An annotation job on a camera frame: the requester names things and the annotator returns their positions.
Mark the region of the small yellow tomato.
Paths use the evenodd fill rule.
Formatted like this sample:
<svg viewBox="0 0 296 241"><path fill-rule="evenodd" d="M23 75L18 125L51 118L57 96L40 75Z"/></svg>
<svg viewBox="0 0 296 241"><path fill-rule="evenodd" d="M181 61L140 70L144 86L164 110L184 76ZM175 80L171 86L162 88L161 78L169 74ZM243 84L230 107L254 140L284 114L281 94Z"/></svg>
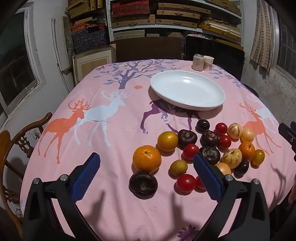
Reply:
<svg viewBox="0 0 296 241"><path fill-rule="evenodd" d="M265 152L261 149L255 150L254 158L251 160L251 163L255 167L259 167L265 160Z"/></svg>

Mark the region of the pale yellow round fruit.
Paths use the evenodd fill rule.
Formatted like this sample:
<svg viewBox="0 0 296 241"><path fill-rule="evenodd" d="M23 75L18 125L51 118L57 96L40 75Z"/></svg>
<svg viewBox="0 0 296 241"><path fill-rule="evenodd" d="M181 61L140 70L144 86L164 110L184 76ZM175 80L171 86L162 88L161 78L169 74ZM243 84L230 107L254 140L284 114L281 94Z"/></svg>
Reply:
<svg viewBox="0 0 296 241"><path fill-rule="evenodd" d="M252 129L244 128L242 130L242 134L240 136L240 141L243 142L253 142L255 138L255 134Z"/></svg>

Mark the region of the striped pepino melon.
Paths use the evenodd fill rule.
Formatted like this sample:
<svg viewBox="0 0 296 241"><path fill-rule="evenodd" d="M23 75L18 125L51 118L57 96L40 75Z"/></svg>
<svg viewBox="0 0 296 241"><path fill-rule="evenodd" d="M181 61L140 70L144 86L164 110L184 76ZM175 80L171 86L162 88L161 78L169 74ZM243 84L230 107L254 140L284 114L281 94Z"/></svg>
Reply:
<svg viewBox="0 0 296 241"><path fill-rule="evenodd" d="M242 153L240 149L229 149L222 157L222 162L227 164L230 169L235 169L242 161Z"/></svg>
<svg viewBox="0 0 296 241"><path fill-rule="evenodd" d="M229 135L230 138L236 140L240 139L241 134L242 134L242 127L238 123L232 123L229 125L227 134Z"/></svg>

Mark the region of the red cherry tomato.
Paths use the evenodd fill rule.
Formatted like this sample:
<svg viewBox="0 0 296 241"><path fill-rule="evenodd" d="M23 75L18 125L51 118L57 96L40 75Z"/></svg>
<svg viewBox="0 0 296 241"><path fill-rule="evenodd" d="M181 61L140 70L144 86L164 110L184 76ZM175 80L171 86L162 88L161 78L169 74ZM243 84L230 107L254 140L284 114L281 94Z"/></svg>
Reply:
<svg viewBox="0 0 296 241"><path fill-rule="evenodd" d="M196 178L190 174L182 174L176 181L176 187L180 192L190 193L196 187Z"/></svg>

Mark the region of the dark purple plum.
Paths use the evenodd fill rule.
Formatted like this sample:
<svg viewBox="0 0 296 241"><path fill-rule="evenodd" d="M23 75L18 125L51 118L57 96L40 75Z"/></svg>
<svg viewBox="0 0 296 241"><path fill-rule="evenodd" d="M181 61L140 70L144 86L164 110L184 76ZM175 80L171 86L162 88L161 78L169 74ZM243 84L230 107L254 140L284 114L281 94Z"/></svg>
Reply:
<svg viewBox="0 0 296 241"><path fill-rule="evenodd" d="M210 123L205 119L200 119L197 121L195 130L198 133L204 133L204 132L207 132L209 128L210 128Z"/></svg>

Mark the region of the yellow orange tomato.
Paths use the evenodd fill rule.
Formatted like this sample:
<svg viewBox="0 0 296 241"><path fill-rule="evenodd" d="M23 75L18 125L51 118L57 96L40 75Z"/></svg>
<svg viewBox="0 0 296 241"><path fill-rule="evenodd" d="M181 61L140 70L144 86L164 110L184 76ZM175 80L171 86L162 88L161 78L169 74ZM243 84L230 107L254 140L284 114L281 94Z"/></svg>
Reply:
<svg viewBox="0 0 296 241"><path fill-rule="evenodd" d="M158 136L158 147L164 152L172 152L178 145L178 136L176 133L167 131Z"/></svg>

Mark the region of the large orange mandarin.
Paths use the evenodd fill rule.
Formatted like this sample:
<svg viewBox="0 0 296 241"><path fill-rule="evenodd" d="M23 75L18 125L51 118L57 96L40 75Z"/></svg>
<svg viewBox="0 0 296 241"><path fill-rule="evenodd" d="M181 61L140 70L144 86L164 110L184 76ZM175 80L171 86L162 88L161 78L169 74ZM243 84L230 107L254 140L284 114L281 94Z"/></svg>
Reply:
<svg viewBox="0 0 296 241"><path fill-rule="evenodd" d="M153 173L161 166L162 157L157 148L144 145L135 150L132 163L138 171Z"/></svg>

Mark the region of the wooden chair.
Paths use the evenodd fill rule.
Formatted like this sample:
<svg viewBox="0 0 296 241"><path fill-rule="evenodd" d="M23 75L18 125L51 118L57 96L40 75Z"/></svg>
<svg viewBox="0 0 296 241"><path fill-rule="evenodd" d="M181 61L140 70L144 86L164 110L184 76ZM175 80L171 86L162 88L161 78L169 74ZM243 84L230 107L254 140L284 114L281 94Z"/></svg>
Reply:
<svg viewBox="0 0 296 241"><path fill-rule="evenodd" d="M30 131L37 131L40 136L51 117L52 113L47 113L41 120L23 127L14 137L8 130L1 132L1 201L20 238L23 237L23 215L19 210L20 188L26 165L34 150L27 136Z"/></svg>

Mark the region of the black round stool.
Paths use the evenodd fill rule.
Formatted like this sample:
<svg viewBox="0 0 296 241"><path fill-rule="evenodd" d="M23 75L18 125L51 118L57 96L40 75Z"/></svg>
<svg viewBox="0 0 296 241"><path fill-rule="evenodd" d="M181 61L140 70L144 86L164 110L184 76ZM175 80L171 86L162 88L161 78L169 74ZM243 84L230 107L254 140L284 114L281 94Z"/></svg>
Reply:
<svg viewBox="0 0 296 241"><path fill-rule="evenodd" d="M259 98L259 94L250 86L243 84L244 87L246 87L251 93L253 93L257 98Z"/></svg>

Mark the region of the right window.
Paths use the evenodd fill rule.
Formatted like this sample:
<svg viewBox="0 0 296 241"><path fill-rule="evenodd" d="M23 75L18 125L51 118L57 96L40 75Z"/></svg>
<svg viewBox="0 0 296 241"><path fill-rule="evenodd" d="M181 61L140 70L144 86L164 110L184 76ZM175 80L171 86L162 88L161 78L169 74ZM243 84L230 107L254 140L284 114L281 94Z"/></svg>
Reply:
<svg viewBox="0 0 296 241"><path fill-rule="evenodd" d="M273 66L295 83L295 38L286 21L270 6L273 27Z"/></svg>

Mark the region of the window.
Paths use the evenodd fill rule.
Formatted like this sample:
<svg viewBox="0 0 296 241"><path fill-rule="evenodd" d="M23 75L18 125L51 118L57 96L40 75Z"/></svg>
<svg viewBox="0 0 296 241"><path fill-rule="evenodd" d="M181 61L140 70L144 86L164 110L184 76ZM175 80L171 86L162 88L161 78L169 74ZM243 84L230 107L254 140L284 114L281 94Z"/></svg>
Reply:
<svg viewBox="0 0 296 241"><path fill-rule="evenodd" d="M1 125L41 83L33 11L33 2L24 4L1 33Z"/></svg>
<svg viewBox="0 0 296 241"><path fill-rule="evenodd" d="M295 83L295 38L286 21L270 6L273 27L273 66Z"/></svg>

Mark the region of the beige curtain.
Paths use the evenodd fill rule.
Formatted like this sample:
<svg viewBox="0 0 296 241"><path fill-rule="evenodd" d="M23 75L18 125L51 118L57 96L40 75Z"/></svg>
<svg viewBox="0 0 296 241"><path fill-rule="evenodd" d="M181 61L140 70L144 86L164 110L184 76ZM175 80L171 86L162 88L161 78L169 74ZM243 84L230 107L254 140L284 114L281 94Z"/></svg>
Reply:
<svg viewBox="0 0 296 241"><path fill-rule="evenodd" d="M273 50L273 31L269 5L266 1L256 1L256 24L250 59L263 69L270 71Z"/></svg>

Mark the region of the black panel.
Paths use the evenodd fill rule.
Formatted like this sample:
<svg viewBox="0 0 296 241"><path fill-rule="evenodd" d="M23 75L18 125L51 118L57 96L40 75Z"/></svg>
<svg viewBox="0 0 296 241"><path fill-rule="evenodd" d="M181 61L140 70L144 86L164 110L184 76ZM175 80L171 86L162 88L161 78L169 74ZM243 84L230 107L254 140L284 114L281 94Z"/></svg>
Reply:
<svg viewBox="0 0 296 241"><path fill-rule="evenodd" d="M245 52L235 47L204 38L185 37L185 60L193 60L195 54L214 58L213 64L223 68L239 81L241 80Z"/></svg>

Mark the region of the white oval plate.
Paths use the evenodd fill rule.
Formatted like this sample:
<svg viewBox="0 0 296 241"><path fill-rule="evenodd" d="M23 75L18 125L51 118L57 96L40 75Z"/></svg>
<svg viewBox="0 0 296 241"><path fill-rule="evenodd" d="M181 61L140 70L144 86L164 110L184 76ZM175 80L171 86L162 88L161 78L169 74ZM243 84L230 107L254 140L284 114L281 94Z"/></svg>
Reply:
<svg viewBox="0 0 296 241"><path fill-rule="evenodd" d="M188 110L212 110L222 106L226 99L224 90L215 81L184 70L157 73L150 86L166 102Z"/></svg>

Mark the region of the pink deer tablecloth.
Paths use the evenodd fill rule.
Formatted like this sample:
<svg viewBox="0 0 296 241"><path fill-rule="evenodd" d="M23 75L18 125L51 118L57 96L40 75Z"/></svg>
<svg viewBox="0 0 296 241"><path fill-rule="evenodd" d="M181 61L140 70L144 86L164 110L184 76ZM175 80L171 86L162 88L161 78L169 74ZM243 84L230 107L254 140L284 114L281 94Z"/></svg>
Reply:
<svg viewBox="0 0 296 241"><path fill-rule="evenodd" d="M102 240L191 240L216 202L207 193L176 192L169 168L181 158L180 149L163 154L156 172L159 186L152 198L138 199L128 183L138 147L155 146L165 131L194 130L200 118L207 119L211 128L217 123L238 123L255 132L253 144L265 152L265 160L259 168L250 168L243 180L259 179L268 207L275 208L294 184L295 161L273 114L218 65L202 75L223 88L224 104L200 112L176 108L160 99L149 82L157 73L178 70L191 71L192 63L130 61L90 72L61 103L36 144L22 183L21 209L34 178L56 180L97 153L100 169L77 206Z"/></svg>

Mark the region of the paper cup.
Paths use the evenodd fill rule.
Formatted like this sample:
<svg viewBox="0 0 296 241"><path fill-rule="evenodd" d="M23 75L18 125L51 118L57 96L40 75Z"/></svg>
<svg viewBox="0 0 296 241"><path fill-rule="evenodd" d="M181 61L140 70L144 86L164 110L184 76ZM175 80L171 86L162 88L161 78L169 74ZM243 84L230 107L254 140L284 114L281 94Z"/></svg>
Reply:
<svg viewBox="0 0 296 241"><path fill-rule="evenodd" d="M211 71L213 66L214 58L211 56L204 55L204 70Z"/></svg>

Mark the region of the pink drink can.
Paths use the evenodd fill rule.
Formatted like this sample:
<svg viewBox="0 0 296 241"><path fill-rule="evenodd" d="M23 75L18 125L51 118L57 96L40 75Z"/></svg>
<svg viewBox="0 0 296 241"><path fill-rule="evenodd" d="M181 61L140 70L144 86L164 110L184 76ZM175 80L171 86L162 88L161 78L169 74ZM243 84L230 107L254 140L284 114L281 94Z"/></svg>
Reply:
<svg viewBox="0 0 296 241"><path fill-rule="evenodd" d="M192 64L192 68L196 71L203 71L204 69L204 62L205 62L205 58L203 55L201 54L195 54L193 56L193 64Z"/></svg>

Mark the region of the metal storage shelf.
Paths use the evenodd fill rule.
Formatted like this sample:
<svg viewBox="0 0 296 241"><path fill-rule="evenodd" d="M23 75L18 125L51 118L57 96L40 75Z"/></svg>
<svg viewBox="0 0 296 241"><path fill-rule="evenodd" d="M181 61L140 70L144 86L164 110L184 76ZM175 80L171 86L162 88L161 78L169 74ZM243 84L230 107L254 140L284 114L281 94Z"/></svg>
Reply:
<svg viewBox="0 0 296 241"><path fill-rule="evenodd" d="M110 40L174 31L242 44L242 1L105 1Z"/></svg>

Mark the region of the left window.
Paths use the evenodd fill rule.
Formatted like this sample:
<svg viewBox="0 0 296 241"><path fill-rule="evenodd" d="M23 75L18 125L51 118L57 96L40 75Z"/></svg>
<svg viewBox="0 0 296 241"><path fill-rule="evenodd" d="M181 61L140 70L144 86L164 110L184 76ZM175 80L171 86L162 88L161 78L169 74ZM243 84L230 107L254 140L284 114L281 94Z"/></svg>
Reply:
<svg viewBox="0 0 296 241"><path fill-rule="evenodd" d="M24 4L1 33L1 125L41 83L33 11L33 2Z"/></svg>

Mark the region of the framed cardboard box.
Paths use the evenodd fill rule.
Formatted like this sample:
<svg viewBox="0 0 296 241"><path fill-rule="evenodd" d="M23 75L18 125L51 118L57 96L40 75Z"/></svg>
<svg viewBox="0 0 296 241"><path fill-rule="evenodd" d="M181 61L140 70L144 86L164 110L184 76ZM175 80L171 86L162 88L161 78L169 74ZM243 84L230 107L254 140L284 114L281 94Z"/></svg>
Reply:
<svg viewBox="0 0 296 241"><path fill-rule="evenodd" d="M76 86L93 69L116 62L116 44L72 56L73 78Z"/></svg>

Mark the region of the dark brown board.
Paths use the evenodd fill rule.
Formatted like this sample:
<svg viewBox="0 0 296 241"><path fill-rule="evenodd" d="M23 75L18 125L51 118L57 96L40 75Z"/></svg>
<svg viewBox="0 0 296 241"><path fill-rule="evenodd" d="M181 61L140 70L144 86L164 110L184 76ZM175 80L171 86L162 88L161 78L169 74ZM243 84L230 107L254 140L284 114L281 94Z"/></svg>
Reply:
<svg viewBox="0 0 296 241"><path fill-rule="evenodd" d="M172 37L143 37L114 41L116 60L182 59L182 41Z"/></svg>

